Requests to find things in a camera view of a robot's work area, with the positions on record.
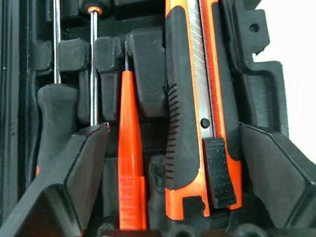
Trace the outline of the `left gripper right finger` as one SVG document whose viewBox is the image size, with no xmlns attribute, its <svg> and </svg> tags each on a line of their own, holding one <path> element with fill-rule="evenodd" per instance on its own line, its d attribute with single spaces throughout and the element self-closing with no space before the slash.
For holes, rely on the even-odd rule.
<svg viewBox="0 0 316 237">
<path fill-rule="evenodd" d="M 241 145 L 255 195 L 278 228 L 316 226 L 316 165 L 280 132 L 242 123 Z"/>
</svg>

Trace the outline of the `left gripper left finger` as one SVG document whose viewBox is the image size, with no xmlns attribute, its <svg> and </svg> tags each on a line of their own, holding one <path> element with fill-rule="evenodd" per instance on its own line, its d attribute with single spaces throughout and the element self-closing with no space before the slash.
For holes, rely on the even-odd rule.
<svg viewBox="0 0 316 237">
<path fill-rule="evenodd" d="M 80 237 L 98 193 L 107 123 L 73 134 L 64 150 L 40 173 L 0 229 L 2 237 Z"/>
</svg>

